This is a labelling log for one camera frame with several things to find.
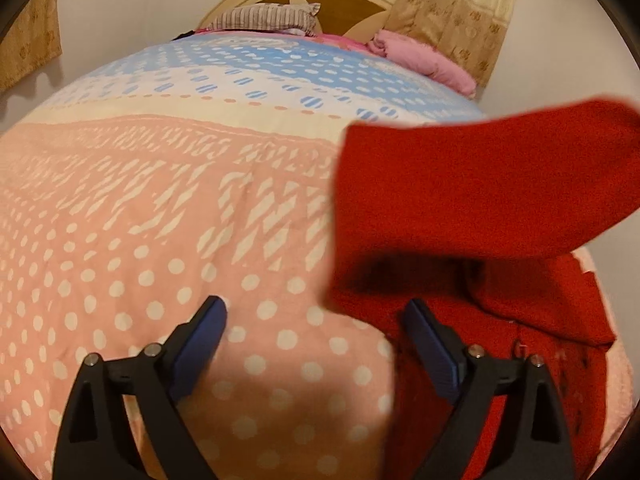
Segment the striped pillow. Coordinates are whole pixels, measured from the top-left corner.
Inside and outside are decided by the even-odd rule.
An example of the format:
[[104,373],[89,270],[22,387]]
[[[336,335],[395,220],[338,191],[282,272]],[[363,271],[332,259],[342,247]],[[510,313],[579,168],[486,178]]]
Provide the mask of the striped pillow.
[[255,3],[224,11],[205,26],[212,32],[275,32],[314,36],[320,3]]

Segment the red knitted sweater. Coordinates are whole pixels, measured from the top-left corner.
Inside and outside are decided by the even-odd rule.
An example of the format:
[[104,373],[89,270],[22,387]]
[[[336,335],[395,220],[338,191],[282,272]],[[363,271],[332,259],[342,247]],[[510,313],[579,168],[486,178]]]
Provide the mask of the red knitted sweater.
[[452,412],[402,329],[413,298],[495,358],[542,356],[575,474],[590,475],[616,337],[596,277],[575,252],[638,207],[639,114],[622,101],[488,122],[347,128],[329,295],[395,351],[383,478],[412,477]]

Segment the polka dot bed quilt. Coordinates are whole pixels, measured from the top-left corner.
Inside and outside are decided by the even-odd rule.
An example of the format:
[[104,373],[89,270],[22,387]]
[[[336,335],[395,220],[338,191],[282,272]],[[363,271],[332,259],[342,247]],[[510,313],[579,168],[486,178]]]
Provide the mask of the polka dot bed quilt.
[[[56,92],[1,139],[1,429],[20,463],[55,479],[88,354],[132,358],[217,296],[226,328],[177,403],[214,479],[385,479],[395,351],[329,295],[345,133],[488,120],[384,58],[240,35],[161,44]],[[588,243],[575,257],[600,288]],[[616,339],[590,474],[634,410],[600,293]]]

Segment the beige side window curtain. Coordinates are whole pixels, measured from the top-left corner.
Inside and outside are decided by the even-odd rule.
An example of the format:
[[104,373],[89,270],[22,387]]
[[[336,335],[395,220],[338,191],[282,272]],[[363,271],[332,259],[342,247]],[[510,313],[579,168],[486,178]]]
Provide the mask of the beige side window curtain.
[[29,0],[1,43],[1,93],[61,54],[58,0]]

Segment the pink pillow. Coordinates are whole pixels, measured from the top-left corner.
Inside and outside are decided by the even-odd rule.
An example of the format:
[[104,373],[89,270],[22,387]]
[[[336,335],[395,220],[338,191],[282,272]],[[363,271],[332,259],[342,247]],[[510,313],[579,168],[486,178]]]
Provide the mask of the pink pillow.
[[387,58],[406,70],[431,78],[462,96],[473,99],[476,82],[455,62],[429,44],[422,44],[408,36],[380,29],[367,43],[368,49]]

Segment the right beige curtain panel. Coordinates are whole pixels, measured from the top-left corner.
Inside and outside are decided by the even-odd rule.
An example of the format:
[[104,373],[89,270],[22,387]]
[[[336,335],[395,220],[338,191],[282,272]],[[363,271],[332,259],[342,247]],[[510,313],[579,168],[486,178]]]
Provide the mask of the right beige curtain panel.
[[396,0],[385,28],[429,44],[486,87],[516,0]]

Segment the pink bed sheet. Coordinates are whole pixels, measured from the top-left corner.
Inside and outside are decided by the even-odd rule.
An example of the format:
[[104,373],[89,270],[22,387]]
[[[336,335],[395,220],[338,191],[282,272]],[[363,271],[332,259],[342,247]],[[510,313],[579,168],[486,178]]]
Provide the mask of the pink bed sheet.
[[194,30],[195,35],[218,34],[218,35],[240,35],[247,37],[271,38],[271,39],[297,39],[313,42],[314,44],[325,44],[345,51],[361,52],[371,54],[366,44],[352,40],[343,36],[320,34],[318,36],[305,36],[301,32],[254,32],[254,30],[213,30],[200,28]]

